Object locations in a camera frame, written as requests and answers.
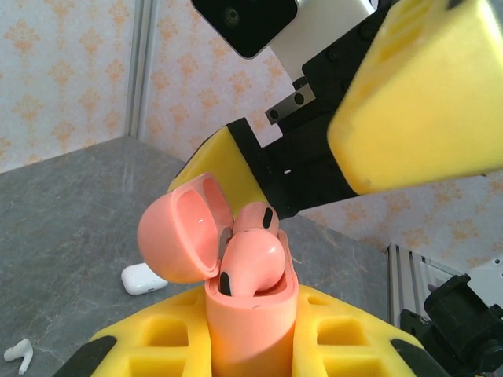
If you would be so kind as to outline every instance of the earbud case lid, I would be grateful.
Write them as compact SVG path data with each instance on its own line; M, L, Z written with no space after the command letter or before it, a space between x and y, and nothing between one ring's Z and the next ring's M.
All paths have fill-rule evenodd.
M196 283L218 275L220 249L232 227L223 191L206 173L150 205L138 224L138 246L159 277Z

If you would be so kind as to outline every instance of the patterned wallpaper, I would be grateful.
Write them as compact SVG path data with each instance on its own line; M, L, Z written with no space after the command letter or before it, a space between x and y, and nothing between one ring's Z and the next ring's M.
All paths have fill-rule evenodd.
M134 0L0 1L0 172L122 136Z
M279 132L263 112L292 92L269 51L242 60L189 0L158 2L141 139L182 159L246 116L262 143ZM395 242L466 270L503 253L503 174L351 199L305 215L377 246Z

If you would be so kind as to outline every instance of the camera lens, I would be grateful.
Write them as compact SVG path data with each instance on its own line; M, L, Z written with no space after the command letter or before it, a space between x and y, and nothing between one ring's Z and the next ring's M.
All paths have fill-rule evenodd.
M233 27L239 24L239 13L234 8L227 8L224 16L228 26Z

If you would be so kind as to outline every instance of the pink earbud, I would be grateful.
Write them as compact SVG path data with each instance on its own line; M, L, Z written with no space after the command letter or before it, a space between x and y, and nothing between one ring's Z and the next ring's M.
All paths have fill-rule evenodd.
M220 292L253 297L274 287L285 272L285 250L280 240L263 228L235 233L220 266Z
M280 219L276 211L267 203L254 202L248 204L236 216L233 233L239 233L245 229L262 228L277 236Z

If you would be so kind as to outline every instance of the table surface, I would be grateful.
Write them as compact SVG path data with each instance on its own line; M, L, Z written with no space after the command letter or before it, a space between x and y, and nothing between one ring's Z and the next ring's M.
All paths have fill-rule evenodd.
M138 220L182 161L123 137L0 174L0 351L27 338L51 376L102 328L188 286L129 296ZM297 216L281 222L299 282L387 319L386 256ZM0 376L20 361L0 361Z

